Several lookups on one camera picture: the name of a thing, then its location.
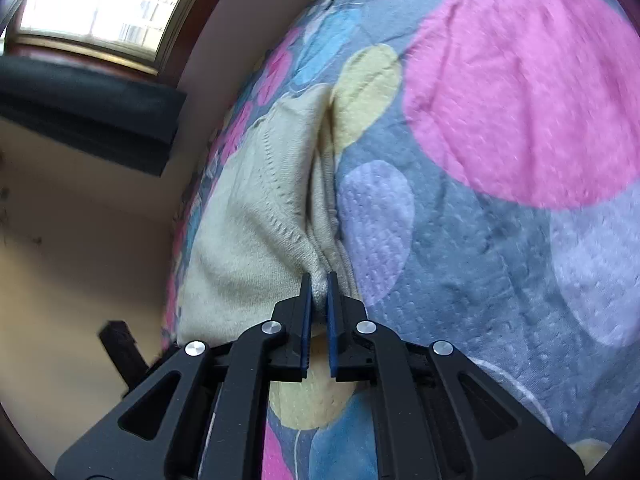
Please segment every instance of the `wall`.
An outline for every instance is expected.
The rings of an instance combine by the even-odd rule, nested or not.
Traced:
[[[161,178],[85,155],[3,120],[0,146],[30,173],[113,208],[168,224],[207,139],[252,66],[310,1],[220,0],[179,84],[188,98]]]
[[[13,229],[0,230],[0,401],[45,466],[119,401],[96,337],[126,320],[149,361],[160,348],[169,235],[8,168]],[[39,248],[30,237],[42,236]]]

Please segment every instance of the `beige cloth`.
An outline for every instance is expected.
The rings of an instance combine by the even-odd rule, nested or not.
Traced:
[[[331,87],[286,94],[247,131],[226,162],[194,240],[178,297],[178,343],[238,337],[295,296],[312,277],[316,321],[324,324],[326,274],[358,297],[338,240]]]

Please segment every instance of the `purple oval print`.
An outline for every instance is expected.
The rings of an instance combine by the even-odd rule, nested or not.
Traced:
[[[580,325],[602,344],[640,339],[640,183],[607,202],[551,214],[556,280]]]
[[[374,160],[344,177],[338,213],[358,288],[371,306],[395,285],[409,255],[414,194],[400,171]]]

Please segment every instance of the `mattress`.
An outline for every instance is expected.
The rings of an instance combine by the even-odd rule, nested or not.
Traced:
[[[446,339],[568,444],[640,400],[640,39],[616,0],[316,0],[259,63],[185,195],[164,335],[227,159],[285,92],[334,86],[342,241],[369,317]],[[366,389],[270,409],[264,478],[377,478]]]

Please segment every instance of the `window frame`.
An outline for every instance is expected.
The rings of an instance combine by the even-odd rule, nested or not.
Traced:
[[[95,38],[79,38],[66,34],[51,34],[20,30],[19,23],[26,0],[22,0],[6,28],[5,55],[24,55],[33,47],[40,51],[50,50],[56,62],[60,56],[69,56],[78,62],[85,58],[87,65],[108,64],[136,71],[149,79],[176,86],[186,65],[195,41],[200,35],[211,12],[219,0],[178,0],[164,29],[155,53],[132,44],[119,44]]]

